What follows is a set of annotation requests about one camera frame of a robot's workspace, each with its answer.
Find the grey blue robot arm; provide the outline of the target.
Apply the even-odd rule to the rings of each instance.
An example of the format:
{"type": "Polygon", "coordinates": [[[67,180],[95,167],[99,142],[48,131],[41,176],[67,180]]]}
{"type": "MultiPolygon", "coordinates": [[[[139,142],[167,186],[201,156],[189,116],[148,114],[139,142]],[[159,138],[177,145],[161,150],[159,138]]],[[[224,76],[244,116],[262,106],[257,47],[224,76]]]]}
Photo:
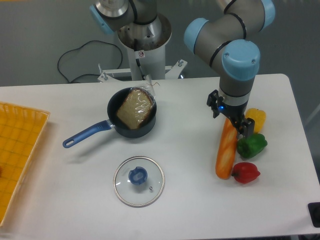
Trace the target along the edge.
{"type": "MultiPolygon", "coordinates": [[[[223,16],[213,22],[205,18],[193,20],[183,41],[219,74],[219,88],[207,98],[213,116],[223,114],[240,135],[249,137],[255,122],[245,117],[245,110],[261,54],[247,37],[273,22],[275,6],[270,0],[220,0],[218,4],[223,16]]],[[[158,12],[156,1],[98,0],[89,9],[104,33],[117,33],[126,46],[134,80],[151,82],[165,76],[164,57],[144,60],[164,47],[172,35],[171,24],[158,12]]]]}

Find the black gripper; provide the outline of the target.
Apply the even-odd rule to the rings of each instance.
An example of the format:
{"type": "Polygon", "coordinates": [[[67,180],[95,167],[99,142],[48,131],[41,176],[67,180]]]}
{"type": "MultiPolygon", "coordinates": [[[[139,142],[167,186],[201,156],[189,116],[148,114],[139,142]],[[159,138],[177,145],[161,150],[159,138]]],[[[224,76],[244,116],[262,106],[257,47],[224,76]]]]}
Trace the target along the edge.
{"type": "Polygon", "coordinates": [[[255,128],[255,121],[252,118],[245,118],[244,112],[248,101],[247,96],[219,96],[218,90],[214,90],[208,95],[206,105],[213,112],[214,119],[222,113],[236,129],[237,137],[248,138],[254,133],[255,128]]]}

